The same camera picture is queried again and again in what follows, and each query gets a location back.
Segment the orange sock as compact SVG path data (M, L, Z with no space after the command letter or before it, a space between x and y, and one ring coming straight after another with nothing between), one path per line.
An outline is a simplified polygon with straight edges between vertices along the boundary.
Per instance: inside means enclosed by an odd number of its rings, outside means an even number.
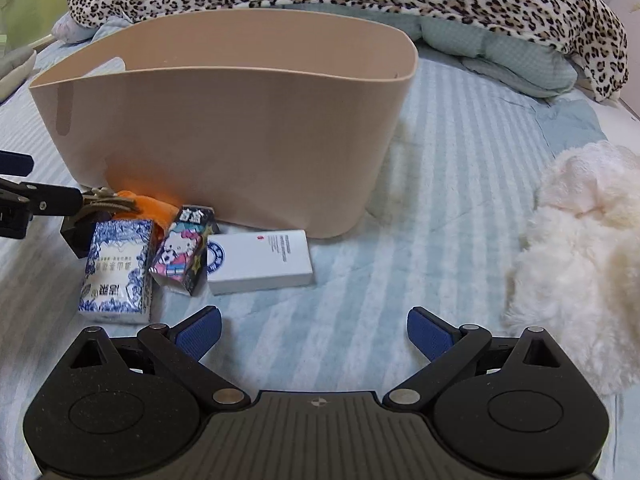
M157 226L159 240L164 238L179 212L178 207L150 196L138 195L126 190L119 191L117 195L123 198L132 198L137 210L114 214L113 220L152 220Z

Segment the Hello Kitty small box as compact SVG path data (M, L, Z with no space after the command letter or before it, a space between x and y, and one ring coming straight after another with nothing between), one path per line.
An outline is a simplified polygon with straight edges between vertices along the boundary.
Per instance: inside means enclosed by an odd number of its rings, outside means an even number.
M218 233L213 208L182 206L149 267L154 281L174 292L192 296L206 265L207 237Z

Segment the blue white tissue pack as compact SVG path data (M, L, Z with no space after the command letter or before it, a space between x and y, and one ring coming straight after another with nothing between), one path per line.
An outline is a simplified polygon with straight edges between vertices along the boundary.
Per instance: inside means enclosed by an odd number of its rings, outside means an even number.
M94 229L78 311L90 320L146 324L151 318L155 224L110 220Z

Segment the white rectangular box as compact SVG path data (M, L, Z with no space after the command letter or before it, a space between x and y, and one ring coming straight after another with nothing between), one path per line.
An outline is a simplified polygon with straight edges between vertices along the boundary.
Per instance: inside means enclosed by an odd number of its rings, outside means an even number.
M314 281L304 230L212 234L206 280L215 295L307 286Z

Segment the grey plush cushion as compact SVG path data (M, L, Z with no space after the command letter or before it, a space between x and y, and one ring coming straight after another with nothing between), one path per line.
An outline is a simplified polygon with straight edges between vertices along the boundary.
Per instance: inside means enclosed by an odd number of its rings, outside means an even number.
M0 102L9 99L34 69L37 51L32 47L13 50L1 59Z

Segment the blue striped bed sheet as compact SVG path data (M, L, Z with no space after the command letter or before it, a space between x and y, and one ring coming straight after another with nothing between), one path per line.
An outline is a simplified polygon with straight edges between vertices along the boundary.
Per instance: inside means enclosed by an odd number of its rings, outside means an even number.
M194 296L154 285L152 319L175 324L216 304L224 334L203 360L252 396L260 389L376 390L423 364L405 333L423 306L494 334L506 276L544 170L564 148L605 139L639 151L639 122L579 90L536 101L427 47L366 213L355 229L309 242L314 285ZM1 104L1 149L31 154L28 180L74 185L23 84ZM30 400L88 324L76 312L84 260L36 217L1 240L1 479L39 472L23 438Z

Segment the light pink pillow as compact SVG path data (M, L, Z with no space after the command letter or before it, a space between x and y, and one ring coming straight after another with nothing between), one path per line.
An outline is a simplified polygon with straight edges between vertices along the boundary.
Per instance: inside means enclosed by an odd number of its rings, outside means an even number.
M85 41L102 39L129 26L131 22L126 18L110 16L98 28L88 28L78 25L69 13L65 13L53 25L51 35L63 44L81 44Z

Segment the white plush toy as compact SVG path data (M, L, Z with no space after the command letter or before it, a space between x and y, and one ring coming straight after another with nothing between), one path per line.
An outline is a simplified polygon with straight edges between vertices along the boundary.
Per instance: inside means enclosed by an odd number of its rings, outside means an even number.
M544 170L503 323L545 328L602 396L639 381L639 157L608 141Z

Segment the beige plastic storage bin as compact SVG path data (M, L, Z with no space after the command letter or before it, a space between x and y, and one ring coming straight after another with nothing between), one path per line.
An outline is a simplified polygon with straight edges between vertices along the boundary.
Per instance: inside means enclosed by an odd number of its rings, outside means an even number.
M129 26L29 90L80 184L328 238L363 215L418 64L387 25L218 10Z

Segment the teal quilted comforter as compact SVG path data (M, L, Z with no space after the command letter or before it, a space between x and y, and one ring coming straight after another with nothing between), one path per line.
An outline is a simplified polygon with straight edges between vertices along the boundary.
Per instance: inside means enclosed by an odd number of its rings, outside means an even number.
M329 3L289 4L287 8L362 18L393 26L412 40L423 40L432 49L454 56L467 70L497 79L533 98L560 96L572 90L578 79L578 71L562 53L472 25Z

